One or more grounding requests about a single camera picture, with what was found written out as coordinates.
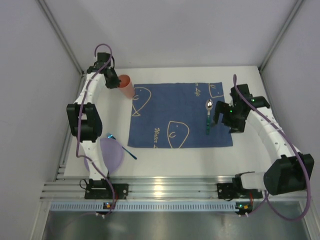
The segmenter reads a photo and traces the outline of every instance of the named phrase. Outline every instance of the blue spoon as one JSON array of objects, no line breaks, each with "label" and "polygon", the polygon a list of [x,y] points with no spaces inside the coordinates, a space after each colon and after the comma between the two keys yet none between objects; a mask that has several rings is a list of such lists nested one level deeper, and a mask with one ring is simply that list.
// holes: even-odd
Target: blue spoon
[{"label": "blue spoon", "polygon": [[[114,139],[116,140],[116,138],[111,134],[111,133],[107,133],[106,136],[108,137],[108,139]],[[124,148],[124,146],[122,146],[122,148],[128,153],[130,154],[131,157],[133,157],[135,160],[137,160],[137,157],[135,155],[133,155],[131,152],[129,152],[127,149]]]}]

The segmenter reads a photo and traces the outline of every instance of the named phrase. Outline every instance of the white table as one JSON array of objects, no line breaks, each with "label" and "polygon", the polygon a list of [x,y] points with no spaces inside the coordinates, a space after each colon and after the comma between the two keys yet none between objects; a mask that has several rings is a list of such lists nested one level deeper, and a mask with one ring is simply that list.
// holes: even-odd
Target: white table
[{"label": "white table", "polygon": [[[233,87],[233,74],[238,84],[248,84],[253,96],[266,96],[256,66],[236,67],[177,67],[119,69],[134,84],[157,83],[218,83],[222,82],[225,101]],[[244,133],[232,134],[233,146],[217,148],[156,149],[127,147],[129,139],[132,100],[117,89],[104,88],[97,102],[102,120],[102,137],[112,133],[130,152],[124,153],[120,168],[113,177],[208,177],[232,176],[247,171],[266,171],[270,157],[254,129],[247,124]],[[72,137],[67,154],[65,177],[89,176],[84,160],[76,158],[77,139]]]}]

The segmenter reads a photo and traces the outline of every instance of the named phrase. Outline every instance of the blue placemat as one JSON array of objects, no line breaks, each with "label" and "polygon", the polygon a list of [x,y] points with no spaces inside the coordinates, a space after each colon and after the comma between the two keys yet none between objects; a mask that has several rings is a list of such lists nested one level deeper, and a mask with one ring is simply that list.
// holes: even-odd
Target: blue placemat
[{"label": "blue placemat", "polygon": [[225,101],[222,83],[135,84],[128,146],[134,148],[211,148],[233,145],[229,128],[206,135],[206,101]]}]

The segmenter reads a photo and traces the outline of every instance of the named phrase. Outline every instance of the pink cup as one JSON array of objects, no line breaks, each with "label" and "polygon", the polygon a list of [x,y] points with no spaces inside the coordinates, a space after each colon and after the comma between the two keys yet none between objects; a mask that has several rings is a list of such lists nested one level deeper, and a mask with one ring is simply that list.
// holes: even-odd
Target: pink cup
[{"label": "pink cup", "polygon": [[135,96],[135,89],[128,75],[120,75],[120,86],[118,89],[128,98],[132,99]]}]

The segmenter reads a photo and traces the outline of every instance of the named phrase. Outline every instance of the spoon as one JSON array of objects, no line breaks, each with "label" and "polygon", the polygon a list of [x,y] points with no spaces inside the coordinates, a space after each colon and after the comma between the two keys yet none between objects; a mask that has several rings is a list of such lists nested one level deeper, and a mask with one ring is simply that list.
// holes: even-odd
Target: spoon
[{"label": "spoon", "polygon": [[208,111],[208,113],[206,116],[206,132],[205,132],[205,134],[207,134],[207,135],[209,135],[209,133],[210,133],[210,111],[213,108],[213,106],[214,106],[214,102],[211,99],[206,101],[205,108]]}]

